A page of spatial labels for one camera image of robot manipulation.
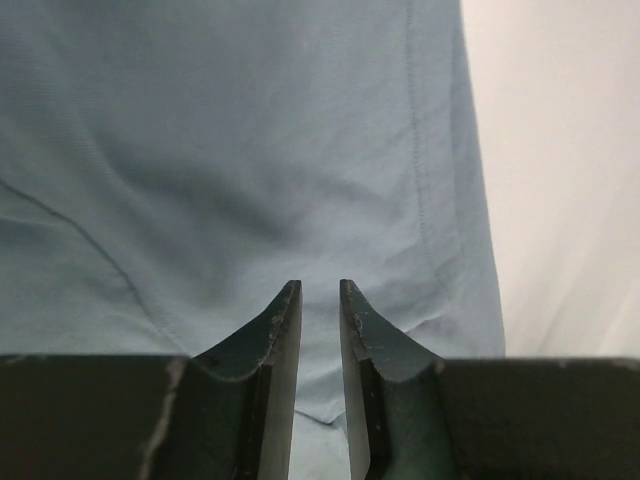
gray fabric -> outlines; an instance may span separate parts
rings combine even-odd
[[[301,279],[331,422],[347,277],[503,353],[457,0],[6,0],[0,102],[2,352],[197,354]]]

garment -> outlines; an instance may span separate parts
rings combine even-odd
[[[457,0],[5,1],[0,72],[0,351],[195,355],[300,279],[329,424],[351,278],[503,353]]]

blue-gray cloth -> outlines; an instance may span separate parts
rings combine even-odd
[[[303,281],[297,409],[344,409],[338,281],[504,350],[458,0],[0,2],[0,352],[198,354]]]

stitching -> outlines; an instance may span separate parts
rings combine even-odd
[[[115,259],[111,255],[109,255],[109,253],[102,247],[102,245],[100,245],[84,228],[82,228],[77,222],[75,222],[71,218],[54,210],[53,208],[44,204],[42,201],[38,200],[34,196],[28,193],[25,193],[19,190],[18,188],[8,184],[2,178],[0,178],[0,186],[6,188],[17,197],[20,197],[21,199],[39,207],[40,209],[47,212],[49,215],[55,218],[58,218],[59,220],[62,220],[66,224],[70,225],[76,232],[78,232],[89,243],[89,245],[91,245],[94,248],[94,250],[96,250],[96,252],[98,252],[98,254],[103,259],[105,259],[109,263],[109,265],[111,265],[111,267],[118,273],[118,275],[120,275],[120,277],[124,280],[125,284],[131,291],[134,300],[140,306],[140,308],[142,309],[142,312],[146,315],[149,322],[154,327],[156,327],[156,330],[158,330],[158,332],[162,336],[164,336],[167,340],[169,340],[169,342],[174,347],[176,347],[179,351],[184,351],[182,346],[179,345],[178,342],[174,339],[173,335],[171,335],[170,332],[167,332],[167,330],[162,325],[159,325],[158,322],[154,320],[153,315],[151,314],[151,311],[147,307],[146,303],[143,301],[142,296],[140,295],[140,292],[138,291],[133,281],[131,280],[131,277],[120,267],[120,265],[118,265]]]
[[[449,292],[449,288],[446,283],[442,280],[442,277],[438,273],[438,269],[436,268],[435,262],[433,260],[433,255],[431,252],[431,248],[429,242],[427,240],[427,220],[424,209],[424,199],[428,195],[425,193],[422,188],[422,184],[420,183],[420,133],[418,130],[419,124],[419,116],[418,116],[418,108],[416,106],[416,95],[418,93],[418,87],[416,82],[416,75],[414,69],[414,45],[412,40],[411,29],[413,26],[413,10],[414,10],[414,0],[407,0],[407,19],[405,24],[405,54],[406,54],[406,70],[407,70],[407,89],[409,93],[409,108],[411,111],[411,130],[413,136],[413,173],[416,182],[416,191],[418,195],[418,221],[420,223],[420,235],[422,237],[422,243],[424,245],[425,257],[427,260],[427,264],[431,265],[433,270],[433,274],[435,276],[436,281],[442,287],[445,295],[449,302],[451,302],[451,293]]]

